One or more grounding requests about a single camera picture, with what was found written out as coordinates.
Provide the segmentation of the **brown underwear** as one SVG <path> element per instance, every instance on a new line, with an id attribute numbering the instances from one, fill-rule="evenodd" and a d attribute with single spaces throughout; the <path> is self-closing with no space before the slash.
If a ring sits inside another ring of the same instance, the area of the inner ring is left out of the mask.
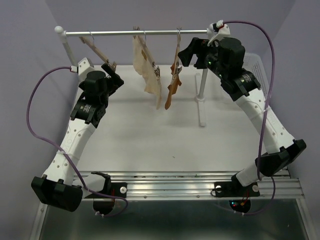
<path id="1" fill-rule="evenodd" d="M 166 100 L 165 105 L 164 105 L 165 110 L 168 110 L 170 108 L 171 103 L 172 103 L 172 96 L 174 94 L 176 94 L 178 87 L 181 86 L 181 85 L 182 85 L 182 83 L 180 81 L 179 75 L 178 75 L 177 79 L 174 81 L 174 83 L 170 82 L 170 85 L 167 87 L 169 92 L 168 92 L 168 95 L 167 95 L 167 100 Z"/>

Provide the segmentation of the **wooden hanger for brown underwear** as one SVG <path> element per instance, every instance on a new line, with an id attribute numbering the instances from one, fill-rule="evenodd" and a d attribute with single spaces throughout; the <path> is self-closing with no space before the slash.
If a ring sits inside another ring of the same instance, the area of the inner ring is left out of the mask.
<path id="1" fill-rule="evenodd" d="M 178 53 L 180 51 L 180 43 L 181 43 L 181 28 L 178 27 L 176 31 L 177 31 L 177 42 L 176 42 L 176 49 L 175 49 L 175 55 L 174 55 L 174 62 L 171 66 L 171 75 L 172 75 L 171 84 L 175 82 L 175 80 L 179 76 L 179 73 L 182 70 L 179 63 L 180 59 L 178 57 Z"/>

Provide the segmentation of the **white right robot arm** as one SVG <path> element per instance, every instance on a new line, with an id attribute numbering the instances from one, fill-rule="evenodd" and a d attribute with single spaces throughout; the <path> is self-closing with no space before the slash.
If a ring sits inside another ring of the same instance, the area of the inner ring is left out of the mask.
<path id="1" fill-rule="evenodd" d="M 225 37 L 210 42 L 194 37 L 190 44 L 178 53 L 183 66 L 190 65 L 194 55 L 194 67 L 210 70 L 220 79 L 222 89 L 243 110 L 259 132 L 259 148 L 254 163 L 231 177 L 230 181 L 215 182 L 211 194 L 218 198 L 242 197 L 245 194 L 259 196 L 253 187 L 265 177 L 272 177 L 291 164 L 307 147 L 303 139 L 295 139 L 281 124 L 264 96 L 255 75 L 244 65 L 245 48 L 241 41 Z"/>

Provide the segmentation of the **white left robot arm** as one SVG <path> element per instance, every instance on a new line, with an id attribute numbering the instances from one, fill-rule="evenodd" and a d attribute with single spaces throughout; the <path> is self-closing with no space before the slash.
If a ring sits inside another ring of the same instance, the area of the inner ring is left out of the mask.
<path id="1" fill-rule="evenodd" d="M 41 203 L 74 212 L 81 201 L 96 195 L 104 199 L 125 201 L 112 191 L 111 177 L 99 171 L 82 177 L 77 164 L 92 134 L 106 114 L 109 97 L 124 81 L 114 68 L 104 63 L 101 70 L 92 69 L 84 74 L 79 88 L 82 93 L 71 111 L 70 120 L 61 145 L 37 135 L 32 128 L 31 134 L 57 148 L 56 155 L 41 177 L 34 177 L 31 188 Z"/>

